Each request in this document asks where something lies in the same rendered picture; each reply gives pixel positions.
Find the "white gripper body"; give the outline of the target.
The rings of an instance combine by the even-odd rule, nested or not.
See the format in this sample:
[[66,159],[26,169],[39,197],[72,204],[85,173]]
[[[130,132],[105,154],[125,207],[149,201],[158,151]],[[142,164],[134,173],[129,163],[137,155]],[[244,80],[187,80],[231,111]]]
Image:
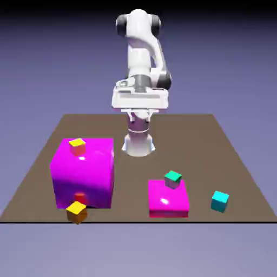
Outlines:
[[165,110],[169,106],[169,92],[146,87],[136,92],[134,87],[114,87],[111,106],[119,110]]

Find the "small yellow cube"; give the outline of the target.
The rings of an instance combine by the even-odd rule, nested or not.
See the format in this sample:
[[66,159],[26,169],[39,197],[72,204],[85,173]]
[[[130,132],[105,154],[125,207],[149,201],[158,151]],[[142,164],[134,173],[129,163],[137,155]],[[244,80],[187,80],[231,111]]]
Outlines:
[[86,142],[82,138],[76,138],[69,141],[70,151],[74,156],[82,156],[86,151]]
[[73,202],[65,210],[67,212],[67,219],[77,225],[87,217],[87,206],[78,201]]

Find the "small green cube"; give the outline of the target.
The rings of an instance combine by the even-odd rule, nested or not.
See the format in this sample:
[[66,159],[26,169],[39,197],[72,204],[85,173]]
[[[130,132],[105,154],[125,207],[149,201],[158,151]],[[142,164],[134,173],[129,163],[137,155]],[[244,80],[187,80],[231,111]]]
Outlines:
[[165,186],[176,189],[180,185],[181,179],[182,175],[180,173],[171,170],[164,176]]

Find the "small cyan cube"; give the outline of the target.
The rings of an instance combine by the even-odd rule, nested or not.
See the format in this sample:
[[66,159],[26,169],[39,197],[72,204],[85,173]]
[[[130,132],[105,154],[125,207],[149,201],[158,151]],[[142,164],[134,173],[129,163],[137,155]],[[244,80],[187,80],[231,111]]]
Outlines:
[[229,194],[215,191],[212,196],[211,209],[224,213],[228,204]]

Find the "large magenta box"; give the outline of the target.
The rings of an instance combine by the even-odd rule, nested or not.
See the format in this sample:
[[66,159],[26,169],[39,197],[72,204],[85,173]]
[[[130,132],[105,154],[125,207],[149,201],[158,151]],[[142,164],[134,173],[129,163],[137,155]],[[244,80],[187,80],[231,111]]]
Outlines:
[[114,140],[84,138],[85,153],[75,156],[72,138],[61,140],[50,162],[50,172],[58,209],[74,201],[94,208],[111,208],[114,187]]

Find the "flat magenta box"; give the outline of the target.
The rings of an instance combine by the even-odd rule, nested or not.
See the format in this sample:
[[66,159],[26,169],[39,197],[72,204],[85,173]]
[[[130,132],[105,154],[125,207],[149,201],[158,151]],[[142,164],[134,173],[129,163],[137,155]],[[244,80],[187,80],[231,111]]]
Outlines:
[[165,180],[148,180],[149,217],[188,217],[189,197],[183,179],[177,188],[169,188]]

